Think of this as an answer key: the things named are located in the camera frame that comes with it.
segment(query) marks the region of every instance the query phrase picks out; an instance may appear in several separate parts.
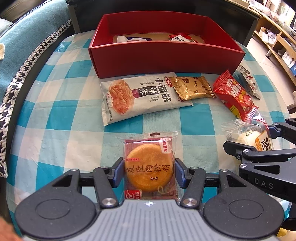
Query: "red box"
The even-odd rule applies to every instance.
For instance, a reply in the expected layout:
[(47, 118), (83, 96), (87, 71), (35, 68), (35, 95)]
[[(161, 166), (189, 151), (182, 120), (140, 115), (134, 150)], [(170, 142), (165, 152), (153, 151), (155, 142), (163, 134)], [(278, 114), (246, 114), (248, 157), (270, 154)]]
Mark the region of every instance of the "red box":
[[(204, 43), (168, 41), (168, 37), (113, 43), (118, 35), (138, 37), (144, 33), (189, 34), (200, 36)], [(234, 73), (245, 55), (209, 17), (165, 11), (105, 14), (91, 40), (89, 54), (99, 78), (166, 72), (222, 74), (227, 69)]]

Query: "red snack bag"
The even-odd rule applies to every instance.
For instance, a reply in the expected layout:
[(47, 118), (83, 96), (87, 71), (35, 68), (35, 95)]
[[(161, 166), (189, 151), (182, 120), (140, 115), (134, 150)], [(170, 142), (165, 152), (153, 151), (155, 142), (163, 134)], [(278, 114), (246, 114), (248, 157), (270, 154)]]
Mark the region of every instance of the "red snack bag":
[(197, 41), (195, 41), (192, 37), (190, 37), (187, 34), (172, 34), (172, 35), (169, 35), (169, 38), (171, 41), (198, 43)]
[(258, 109), (245, 89), (232, 77), (229, 70), (221, 74), (213, 84), (213, 90), (226, 107), (239, 119), (248, 122)]

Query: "blue and white checkered tablecloth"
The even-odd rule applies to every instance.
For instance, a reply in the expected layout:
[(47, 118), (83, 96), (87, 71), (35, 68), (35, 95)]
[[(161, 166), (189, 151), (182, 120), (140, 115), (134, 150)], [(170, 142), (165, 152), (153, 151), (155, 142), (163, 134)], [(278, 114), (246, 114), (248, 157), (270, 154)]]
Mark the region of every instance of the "blue and white checkered tablecloth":
[[(235, 170), (223, 150), (221, 123), (235, 119), (219, 98), (193, 100), (194, 106), (136, 116), (103, 126), (99, 79), (88, 46), (94, 31), (66, 38), (36, 78), (23, 103), (8, 164), (7, 202), (14, 220), (19, 202), (71, 168), (84, 172), (112, 165), (123, 155), (117, 136), (178, 131), (176, 157), (207, 172)], [(254, 74), (262, 100), (253, 99), (268, 124), (289, 117), (286, 105), (248, 50), (244, 62)], [(217, 75), (204, 75), (212, 85)], [(275, 149), (293, 148), (278, 138)]]

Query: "pastry package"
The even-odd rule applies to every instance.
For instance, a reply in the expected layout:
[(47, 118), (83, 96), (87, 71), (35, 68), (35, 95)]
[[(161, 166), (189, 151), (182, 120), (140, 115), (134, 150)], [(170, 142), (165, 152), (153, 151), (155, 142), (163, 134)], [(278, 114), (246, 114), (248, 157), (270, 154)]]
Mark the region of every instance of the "pastry package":
[(232, 77), (229, 70), (221, 74), (213, 84), (214, 93), (239, 119), (246, 121), (258, 107), (245, 89)]
[(169, 77), (174, 89), (182, 100), (216, 98), (208, 81), (201, 77)]
[(172, 35), (169, 35), (169, 38), (170, 38), (170, 41), (198, 43), (187, 34), (172, 34)]
[(175, 199), (174, 175), (177, 132), (144, 134), (123, 142), (125, 199)]
[(269, 129), (265, 125), (233, 120), (222, 124), (222, 130), (228, 141), (255, 147), (258, 151), (273, 150)]
[(237, 70), (237, 78), (243, 83), (243, 86), (248, 90), (250, 95), (257, 97), (261, 100), (261, 94), (257, 85), (257, 82), (251, 72), (248, 70), (248, 67), (241, 63)]
[(137, 115), (193, 105), (179, 99), (166, 74), (143, 75), (101, 82), (105, 126)]

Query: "houndstooth fabric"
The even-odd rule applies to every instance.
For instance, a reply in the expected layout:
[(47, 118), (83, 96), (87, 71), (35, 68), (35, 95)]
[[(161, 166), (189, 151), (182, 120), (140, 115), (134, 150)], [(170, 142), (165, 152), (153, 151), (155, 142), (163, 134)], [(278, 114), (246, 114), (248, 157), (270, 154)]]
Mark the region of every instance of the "houndstooth fabric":
[(59, 27), (53, 34), (45, 39), (28, 57), (28, 59), (21, 66), (16, 76), (6, 89), (3, 102), (0, 107), (0, 177), (8, 177), (7, 167), (5, 162), (6, 156), (6, 141), (8, 132), (8, 123), (13, 111), (17, 95), (26, 79), (31, 68), (34, 66), (41, 54), (54, 43), (62, 33), (64, 33), (70, 26), (71, 20)]

